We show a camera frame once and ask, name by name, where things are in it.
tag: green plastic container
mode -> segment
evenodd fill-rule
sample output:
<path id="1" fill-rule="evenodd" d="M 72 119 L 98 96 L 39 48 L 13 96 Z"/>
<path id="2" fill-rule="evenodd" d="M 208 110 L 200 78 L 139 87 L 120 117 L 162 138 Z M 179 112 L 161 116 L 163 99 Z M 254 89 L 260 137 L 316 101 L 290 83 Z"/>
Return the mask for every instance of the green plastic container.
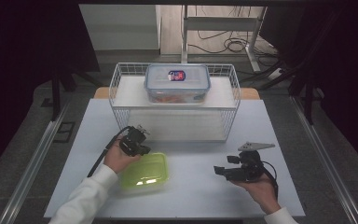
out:
<path id="1" fill-rule="evenodd" d="M 161 185 L 168 180 L 168 166 L 163 153 L 152 153 L 131 163 L 122 173 L 123 189 L 142 189 Z"/>

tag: shelf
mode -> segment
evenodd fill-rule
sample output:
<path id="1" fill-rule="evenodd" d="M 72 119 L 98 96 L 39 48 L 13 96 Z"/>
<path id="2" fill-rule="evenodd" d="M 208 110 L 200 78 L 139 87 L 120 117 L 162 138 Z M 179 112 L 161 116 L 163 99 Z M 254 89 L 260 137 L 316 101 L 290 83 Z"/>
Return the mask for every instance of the shelf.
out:
<path id="1" fill-rule="evenodd" d="M 226 141 L 224 120 L 217 110 L 132 110 L 128 124 L 141 124 L 150 135 L 147 141 Z"/>
<path id="2" fill-rule="evenodd" d="M 228 77 L 211 77 L 211 88 L 203 104 L 153 104 L 148 100 L 144 88 L 144 76 L 122 76 L 117 88 L 113 107 L 138 109 L 228 109 L 235 110 L 236 104 Z"/>

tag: white tabletop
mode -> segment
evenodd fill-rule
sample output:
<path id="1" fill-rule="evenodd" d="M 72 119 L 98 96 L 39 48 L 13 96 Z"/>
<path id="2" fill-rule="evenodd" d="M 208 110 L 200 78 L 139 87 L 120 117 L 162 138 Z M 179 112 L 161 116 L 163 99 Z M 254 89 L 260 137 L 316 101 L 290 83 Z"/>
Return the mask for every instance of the white tabletop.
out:
<path id="1" fill-rule="evenodd" d="M 52 217 L 66 201 L 118 131 L 108 100 L 91 99 L 45 217 Z M 152 152 L 166 155 L 170 179 L 161 188 L 148 192 L 124 191 L 117 184 L 97 217 L 224 219 L 264 216 L 248 192 L 227 182 L 213 170 L 214 165 L 238 167 L 227 163 L 227 156 L 238 156 L 237 148 L 246 141 L 275 144 L 276 147 L 259 152 L 262 161 L 268 161 L 277 170 L 279 203 L 286 206 L 292 216 L 305 216 L 264 102 L 245 100 L 241 101 L 225 143 L 170 144 L 148 143 L 146 140 L 144 145 L 151 147 Z"/>

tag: white sleeve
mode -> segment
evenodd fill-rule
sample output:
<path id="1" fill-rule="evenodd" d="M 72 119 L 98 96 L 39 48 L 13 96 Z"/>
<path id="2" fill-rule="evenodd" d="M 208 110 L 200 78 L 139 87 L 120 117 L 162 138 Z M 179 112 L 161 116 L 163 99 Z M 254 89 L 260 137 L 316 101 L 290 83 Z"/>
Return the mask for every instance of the white sleeve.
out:
<path id="1" fill-rule="evenodd" d="M 72 191 L 49 223 L 91 223 L 108 197 L 108 190 L 117 182 L 116 173 L 106 165 Z"/>
<path id="2" fill-rule="evenodd" d="M 268 224 L 295 224 L 297 223 L 292 216 L 290 216 L 286 207 L 281 208 L 280 210 L 269 214 L 264 217 Z"/>

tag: dark curtain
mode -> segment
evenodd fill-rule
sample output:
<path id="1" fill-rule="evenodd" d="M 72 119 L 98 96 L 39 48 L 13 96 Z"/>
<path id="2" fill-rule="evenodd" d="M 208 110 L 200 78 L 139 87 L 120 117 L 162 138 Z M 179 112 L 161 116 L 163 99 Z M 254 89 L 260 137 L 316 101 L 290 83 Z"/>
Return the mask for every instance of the dark curtain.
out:
<path id="1" fill-rule="evenodd" d="M 0 156 L 53 72 L 99 71 L 78 4 L 63 2 L 0 1 Z"/>
<path id="2" fill-rule="evenodd" d="M 319 55 L 322 107 L 358 152 L 358 2 L 344 8 Z"/>

